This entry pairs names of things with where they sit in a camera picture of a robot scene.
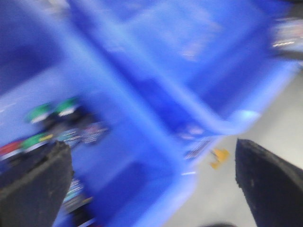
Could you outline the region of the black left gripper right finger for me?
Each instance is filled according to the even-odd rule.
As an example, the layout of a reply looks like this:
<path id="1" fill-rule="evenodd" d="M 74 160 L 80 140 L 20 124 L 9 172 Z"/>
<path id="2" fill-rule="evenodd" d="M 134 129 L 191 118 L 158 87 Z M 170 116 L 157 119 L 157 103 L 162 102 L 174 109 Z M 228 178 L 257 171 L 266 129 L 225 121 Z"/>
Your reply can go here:
<path id="1" fill-rule="evenodd" d="M 303 170 L 259 144 L 238 139 L 235 175 L 258 227 L 303 225 Z"/>

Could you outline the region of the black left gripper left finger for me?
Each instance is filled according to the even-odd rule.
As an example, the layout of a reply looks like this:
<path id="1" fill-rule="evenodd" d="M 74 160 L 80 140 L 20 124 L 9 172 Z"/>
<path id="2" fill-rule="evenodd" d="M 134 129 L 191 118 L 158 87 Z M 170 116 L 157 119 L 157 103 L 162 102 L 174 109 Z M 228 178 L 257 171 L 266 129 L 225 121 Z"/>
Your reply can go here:
<path id="1" fill-rule="evenodd" d="M 2 227 L 51 227 L 73 177 L 71 148 L 57 141 L 0 176 Z"/>

